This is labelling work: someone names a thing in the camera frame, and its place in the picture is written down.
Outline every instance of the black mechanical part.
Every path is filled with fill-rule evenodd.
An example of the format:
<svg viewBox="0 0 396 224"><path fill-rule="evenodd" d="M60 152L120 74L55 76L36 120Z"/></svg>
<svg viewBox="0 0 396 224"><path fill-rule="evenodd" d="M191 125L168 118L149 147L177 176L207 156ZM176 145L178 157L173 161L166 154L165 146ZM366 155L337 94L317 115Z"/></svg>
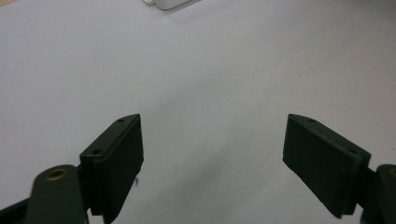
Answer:
<svg viewBox="0 0 396 224"><path fill-rule="evenodd" d="M80 160L77 168L63 165L40 174L31 198L1 210L0 223L86 223L89 208L113 222L143 164L140 116L117 119Z"/></svg>
<svg viewBox="0 0 396 224"><path fill-rule="evenodd" d="M394 165L368 168L371 154L318 121L289 115L283 161L335 216L363 208L361 223L396 223Z"/></svg>

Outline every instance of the white object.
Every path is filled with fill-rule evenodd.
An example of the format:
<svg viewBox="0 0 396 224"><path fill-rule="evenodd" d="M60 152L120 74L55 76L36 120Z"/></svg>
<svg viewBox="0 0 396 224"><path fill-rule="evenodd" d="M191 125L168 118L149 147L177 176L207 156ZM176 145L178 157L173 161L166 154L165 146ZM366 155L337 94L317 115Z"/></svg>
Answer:
<svg viewBox="0 0 396 224"><path fill-rule="evenodd" d="M177 7L183 3L189 2L190 0L143 0L146 5L152 6L157 5L158 8L167 10L172 7Z"/></svg>

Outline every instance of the tabletop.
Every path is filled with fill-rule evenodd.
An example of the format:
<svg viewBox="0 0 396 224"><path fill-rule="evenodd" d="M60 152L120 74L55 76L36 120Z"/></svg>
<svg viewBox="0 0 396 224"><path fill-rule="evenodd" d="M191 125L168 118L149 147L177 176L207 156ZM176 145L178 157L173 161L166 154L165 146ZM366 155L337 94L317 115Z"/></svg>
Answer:
<svg viewBox="0 0 396 224"><path fill-rule="evenodd" d="M395 163L395 40L389 0L0 7L0 208L138 113L145 162L115 223L359 223L283 163L286 122L319 120L372 169Z"/></svg>

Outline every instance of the white table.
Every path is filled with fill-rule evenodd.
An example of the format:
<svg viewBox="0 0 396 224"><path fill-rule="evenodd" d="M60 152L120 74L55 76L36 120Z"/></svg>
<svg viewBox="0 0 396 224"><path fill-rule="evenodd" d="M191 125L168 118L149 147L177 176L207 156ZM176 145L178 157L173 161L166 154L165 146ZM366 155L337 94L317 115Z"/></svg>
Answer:
<svg viewBox="0 0 396 224"><path fill-rule="evenodd" d="M359 223L283 163L287 115L395 163L395 60L394 1L17 1L0 8L0 208L140 113L146 160L115 223Z"/></svg>

